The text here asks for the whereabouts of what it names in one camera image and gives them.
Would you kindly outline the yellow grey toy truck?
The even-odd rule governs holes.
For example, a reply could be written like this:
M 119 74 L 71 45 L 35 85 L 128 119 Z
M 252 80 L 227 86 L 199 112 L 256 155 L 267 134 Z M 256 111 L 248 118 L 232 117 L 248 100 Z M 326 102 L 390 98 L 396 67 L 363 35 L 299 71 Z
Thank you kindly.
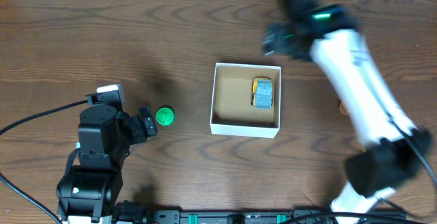
M 273 102 L 273 82 L 267 77 L 255 77 L 252 84 L 251 105 L 256 109 L 270 109 Z

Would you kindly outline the brown plush bear toy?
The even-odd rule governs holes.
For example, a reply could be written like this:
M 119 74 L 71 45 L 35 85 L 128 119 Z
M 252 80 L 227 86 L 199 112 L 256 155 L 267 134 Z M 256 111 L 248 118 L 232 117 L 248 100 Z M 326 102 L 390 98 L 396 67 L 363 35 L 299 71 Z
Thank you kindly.
M 341 100 L 339 100 L 339 111 L 341 112 L 342 115 L 348 115 L 348 110 L 346 109 L 346 106 Z

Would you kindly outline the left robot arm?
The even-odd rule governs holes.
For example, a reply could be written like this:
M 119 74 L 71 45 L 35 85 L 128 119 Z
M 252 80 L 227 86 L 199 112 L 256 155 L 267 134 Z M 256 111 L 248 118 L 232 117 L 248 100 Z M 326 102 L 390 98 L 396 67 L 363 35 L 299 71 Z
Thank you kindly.
M 57 213 L 63 223 L 150 223 L 147 210 L 117 202 L 122 167 L 130 147 L 156 135 L 149 106 L 131 116 L 107 104 L 80 114 L 79 148 L 70 153 L 57 185 Z

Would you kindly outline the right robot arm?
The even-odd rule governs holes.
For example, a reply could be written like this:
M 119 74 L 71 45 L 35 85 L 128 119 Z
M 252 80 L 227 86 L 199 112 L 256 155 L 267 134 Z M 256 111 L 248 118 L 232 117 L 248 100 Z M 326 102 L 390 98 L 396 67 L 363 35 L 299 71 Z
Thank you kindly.
M 404 113 L 380 74 L 356 21 L 339 4 L 316 0 L 277 0 L 286 21 L 268 27 L 266 55 L 281 54 L 317 64 L 334 87 L 352 121 L 362 152 L 348 158 L 348 178 L 319 219 L 335 223 L 395 219 L 371 209 L 388 201 L 397 188 L 424 169 L 436 173 L 426 160 L 432 136 L 418 129 Z

